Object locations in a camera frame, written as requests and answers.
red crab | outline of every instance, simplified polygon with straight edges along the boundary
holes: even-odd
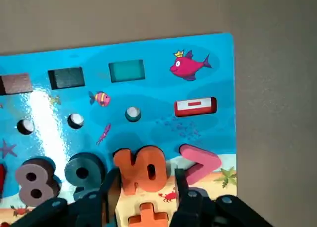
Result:
[[[13,216],[16,216],[16,217],[18,217],[18,215],[23,216],[30,212],[30,210],[28,209],[28,206],[25,206],[25,208],[19,207],[17,209],[14,206],[11,206],[11,208],[14,209]]]
[[[177,198],[177,193],[175,192],[175,187],[173,188],[173,191],[172,191],[171,193],[166,194],[165,196],[163,196],[162,193],[159,193],[158,195],[159,195],[160,197],[163,197],[163,198],[164,198],[164,201],[166,201],[166,202],[170,202],[171,200]]]

gray wall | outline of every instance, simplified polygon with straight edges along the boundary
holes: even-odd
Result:
[[[277,227],[312,227],[317,210],[314,4],[316,0],[0,0],[0,53],[231,32],[238,195]]]

crown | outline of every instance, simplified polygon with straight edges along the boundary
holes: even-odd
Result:
[[[177,53],[174,53],[176,57],[183,57],[184,51],[178,51]]]

rectangular slot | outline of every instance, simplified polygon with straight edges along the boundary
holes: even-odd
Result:
[[[110,63],[109,69],[111,82],[127,82],[145,79],[142,60]]]
[[[85,86],[84,73],[81,67],[50,70],[48,74],[52,90]]]
[[[0,76],[0,95],[32,92],[32,84],[27,73]]]
[[[185,117],[199,114],[211,114],[217,111],[217,99],[206,97],[175,102],[175,115]]]

palm tree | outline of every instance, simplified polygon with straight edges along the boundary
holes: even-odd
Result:
[[[228,186],[228,184],[237,185],[236,177],[237,174],[234,173],[234,167],[231,167],[229,170],[225,170],[221,168],[222,176],[215,181],[222,181],[222,188],[225,188]]]

